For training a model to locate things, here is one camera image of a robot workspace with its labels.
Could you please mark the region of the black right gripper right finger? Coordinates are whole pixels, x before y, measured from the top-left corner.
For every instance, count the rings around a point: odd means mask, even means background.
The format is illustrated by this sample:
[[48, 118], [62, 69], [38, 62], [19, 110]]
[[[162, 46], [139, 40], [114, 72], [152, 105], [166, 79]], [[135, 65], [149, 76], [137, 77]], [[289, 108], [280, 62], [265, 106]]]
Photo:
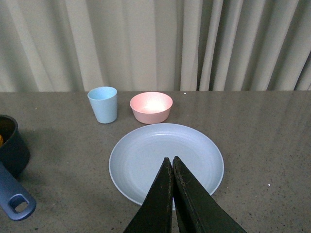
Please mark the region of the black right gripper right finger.
[[181, 233], [244, 233], [179, 157], [173, 160], [173, 199]]

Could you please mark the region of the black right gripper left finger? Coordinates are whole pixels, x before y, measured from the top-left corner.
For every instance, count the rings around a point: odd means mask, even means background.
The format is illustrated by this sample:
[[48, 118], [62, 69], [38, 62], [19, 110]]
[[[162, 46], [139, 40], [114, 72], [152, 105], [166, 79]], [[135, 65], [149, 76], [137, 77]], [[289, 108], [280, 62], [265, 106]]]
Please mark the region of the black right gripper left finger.
[[170, 233], [173, 214], [173, 169], [169, 158], [163, 163], [147, 196], [125, 233]]

